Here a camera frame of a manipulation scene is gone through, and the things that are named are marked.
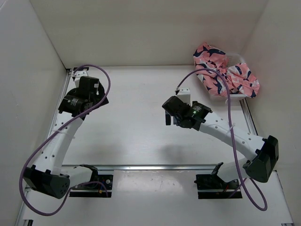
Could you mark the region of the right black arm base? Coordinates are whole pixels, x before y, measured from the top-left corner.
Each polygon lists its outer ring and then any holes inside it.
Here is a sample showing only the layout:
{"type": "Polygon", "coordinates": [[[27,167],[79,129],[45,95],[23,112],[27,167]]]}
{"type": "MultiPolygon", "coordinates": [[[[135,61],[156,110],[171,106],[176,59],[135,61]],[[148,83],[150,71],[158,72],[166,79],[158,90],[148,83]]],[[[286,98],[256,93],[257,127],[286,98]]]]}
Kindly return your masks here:
{"type": "Polygon", "coordinates": [[[224,182],[217,175],[197,174],[194,183],[197,185],[199,200],[242,198],[237,179],[224,182]]]}

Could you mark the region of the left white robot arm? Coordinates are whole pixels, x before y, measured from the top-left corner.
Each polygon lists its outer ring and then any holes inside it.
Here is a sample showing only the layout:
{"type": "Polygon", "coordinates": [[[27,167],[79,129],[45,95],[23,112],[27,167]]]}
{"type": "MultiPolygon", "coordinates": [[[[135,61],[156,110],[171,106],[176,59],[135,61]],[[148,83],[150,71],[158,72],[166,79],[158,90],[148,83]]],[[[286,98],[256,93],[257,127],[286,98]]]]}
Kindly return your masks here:
{"type": "Polygon", "coordinates": [[[58,108],[54,126],[56,135],[47,142],[32,166],[24,170],[23,179],[32,190],[61,199],[70,187],[82,183],[87,188],[98,185],[96,167],[81,164],[63,172],[62,163],[76,131],[84,122],[85,117],[81,113],[108,102],[98,78],[80,77],[77,86],[67,93],[58,108]]]}

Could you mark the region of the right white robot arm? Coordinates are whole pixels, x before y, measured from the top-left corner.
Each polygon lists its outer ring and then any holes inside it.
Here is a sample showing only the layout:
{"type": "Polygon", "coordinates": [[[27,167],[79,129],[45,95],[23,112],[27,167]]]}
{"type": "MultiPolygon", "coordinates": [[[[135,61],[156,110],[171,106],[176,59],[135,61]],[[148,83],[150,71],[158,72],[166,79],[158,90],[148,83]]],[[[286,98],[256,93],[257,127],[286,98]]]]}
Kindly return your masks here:
{"type": "Polygon", "coordinates": [[[209,107],[194,101],[189,105],[177,96],[170,97],[163,105],[167,118],[173,117],[177,126],[209,134],[234,147],[244,158],[238,164],[221,165],[211,176],[216,188],[224,187],[238,178],[240,170],[243,178],[266,183],[279,159],[278,140],[274,136],[263,138],[229,125],[209,107]]]}

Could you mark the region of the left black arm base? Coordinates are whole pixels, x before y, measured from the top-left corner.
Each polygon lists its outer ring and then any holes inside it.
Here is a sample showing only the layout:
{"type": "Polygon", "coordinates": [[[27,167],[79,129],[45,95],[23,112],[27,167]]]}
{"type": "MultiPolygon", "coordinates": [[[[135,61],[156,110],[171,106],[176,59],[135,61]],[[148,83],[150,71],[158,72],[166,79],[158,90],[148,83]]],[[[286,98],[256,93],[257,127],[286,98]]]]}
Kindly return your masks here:
{"type": "Polygon", "coordinates": [[[101,182],[107,189],[101,184],[89,184],[84,186],[77,186],[72,189],[69,193],[70,197],[80,198],[111,198],[112,186],[113,186],[113,175],[104,174],[98,175],[98,181],[101,182]]]}

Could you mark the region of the pink shark print shorts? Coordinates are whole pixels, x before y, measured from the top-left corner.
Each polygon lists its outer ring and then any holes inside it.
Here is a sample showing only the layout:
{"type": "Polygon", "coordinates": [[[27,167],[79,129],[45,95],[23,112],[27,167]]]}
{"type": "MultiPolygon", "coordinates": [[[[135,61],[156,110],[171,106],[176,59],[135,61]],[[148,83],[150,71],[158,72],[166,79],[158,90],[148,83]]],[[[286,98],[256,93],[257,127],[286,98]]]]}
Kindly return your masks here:
{"type": "MultiPolygon", "coordinates": [[[[260,84],[247,64],[238,67],[241,70],[240,73],[237,73],[236,69],[226,68],[228,62],[226,53],[208,45],[206,42],[196,49],[193,54],[193,60],[196,69],[207,68],[219,72],[225,78],[230,94],[241,93],[250,98],[257,96],[260,84]]],[[[227,96],[225,85],[216,73],[212,71],[199,71],[196,75],[210,95],[227,96]]]]}

